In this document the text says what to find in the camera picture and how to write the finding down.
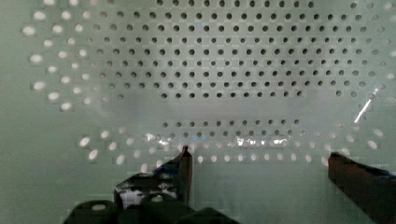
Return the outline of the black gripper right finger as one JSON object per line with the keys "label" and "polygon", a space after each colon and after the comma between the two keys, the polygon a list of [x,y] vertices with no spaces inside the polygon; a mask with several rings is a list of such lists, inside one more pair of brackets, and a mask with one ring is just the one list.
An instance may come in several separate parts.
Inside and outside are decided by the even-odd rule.
{"label": "black gripper right finger", "polygon": [[395,224],[395,175],[332,152],[328,178],[375,224]]}

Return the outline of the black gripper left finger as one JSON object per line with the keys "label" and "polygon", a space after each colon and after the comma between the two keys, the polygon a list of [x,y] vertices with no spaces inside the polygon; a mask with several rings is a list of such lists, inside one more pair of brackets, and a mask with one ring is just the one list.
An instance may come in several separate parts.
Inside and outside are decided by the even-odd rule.
{"label": "black gripper left finger", "polygon": [[152,172],[138,173],[114,188],[114,203],[121,209],[141,204],[151,194],[166,194],[183,203],[191,195],[192,155],[184,146],[177,156]]}

